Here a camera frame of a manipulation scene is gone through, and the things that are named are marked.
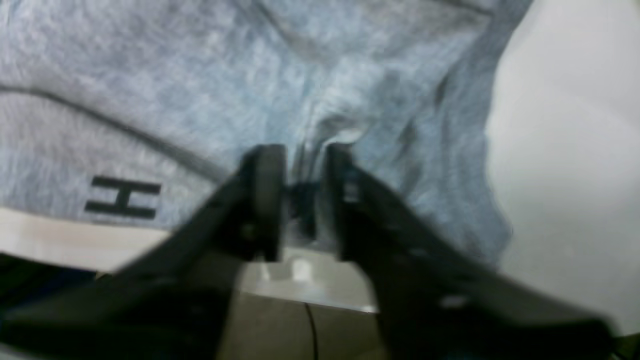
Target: white wall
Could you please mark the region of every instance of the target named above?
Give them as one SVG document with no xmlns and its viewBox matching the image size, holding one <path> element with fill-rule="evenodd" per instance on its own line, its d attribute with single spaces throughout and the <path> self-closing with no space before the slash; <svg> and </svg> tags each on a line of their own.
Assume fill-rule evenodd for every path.
<svg viewBox="0 0 640 360">
<path fill-rule="evenodd" d="M 640 331 L 640 3 L 538 0 L 495 87 L 508 275 Z"/>
</svg>

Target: white surface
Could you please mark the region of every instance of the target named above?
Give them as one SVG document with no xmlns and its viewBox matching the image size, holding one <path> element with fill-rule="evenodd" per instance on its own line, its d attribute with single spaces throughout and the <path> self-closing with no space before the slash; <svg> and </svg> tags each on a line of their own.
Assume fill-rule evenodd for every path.
<svg viewBox="0 0 640 360">
<path fill-rule="evenodd" d="M 537 1 L 495 95 L 504 273 L 640 331 L 640 3 Z"/>
<path fill-rule="evenodd" d="M 501 61 L 488 133 L 514 229 L 504 273 L 640 331 L 640 5 L 536 1 Z M 166 236 L 1 209 L 0 232 L 3 251 L 99 270 Z M 372 310 L 353 267 L 305 250 L 252 265 L 243 289 Z"/>
</svg>

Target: cable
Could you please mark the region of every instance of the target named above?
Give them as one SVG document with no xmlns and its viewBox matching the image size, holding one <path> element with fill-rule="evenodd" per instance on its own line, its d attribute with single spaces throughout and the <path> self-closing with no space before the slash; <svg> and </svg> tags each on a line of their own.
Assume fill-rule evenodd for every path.
<svg viewBox="0 0 640 360">
<path fill-rule="evenodd" d="M 307 310 L 307 315 L 309 316 L 309 325 L 311 325 L 311 335 L 313 336 L 314 360 L 318 360 L 318 334 L 316 330 L 316 322 L 314 321 L 314 315 L 311 313 L 311 307 L 309 306 L 309 304 L 305 303 L 305 309 Z"/>
</svg>

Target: heather gray fabric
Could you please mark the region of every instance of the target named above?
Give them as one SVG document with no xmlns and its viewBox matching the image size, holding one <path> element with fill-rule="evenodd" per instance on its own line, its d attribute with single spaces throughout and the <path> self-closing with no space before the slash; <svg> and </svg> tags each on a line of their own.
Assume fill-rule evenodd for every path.
<svg viewBox="0 0 640 360">
<path fill-rule="evenodd" d="M 495 66 L 529 0 L 0 0 L 0 204 L 171 229 L 259 143 L 315 181 L 359 164 L 466 254 L 508 240 L 487 187 Z M 88 213 L 105 176 L 161 185 Z"/>
</svg>

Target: black plastic part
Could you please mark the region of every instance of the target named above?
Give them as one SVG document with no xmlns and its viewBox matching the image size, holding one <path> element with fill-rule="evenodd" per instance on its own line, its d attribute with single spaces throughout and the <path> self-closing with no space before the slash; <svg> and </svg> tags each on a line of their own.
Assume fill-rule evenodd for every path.
<svg viewBox="0 0 640 360">
<path fill-rule="evenodd" d="M 0 313 L 44 299 L 65 288 L 86 284 L 94 278 L 95 272 L 0 254 Z"/>
<path fill-rule="evenodd" d="M 529 291 L 464 258 L 385 186 L 328 148 L 325 217 L 371 281 L 394 359 L 604 360 L 601 316 Z"/>
<path fill-rule="evenodd" d="M 284 168 L 283 147 L 257 147 L 158 248 L 110 279 L 5 314 L 0 340 L 55 359 L 214 358 L 244 263 L 278 255 Z"/>
</svg>

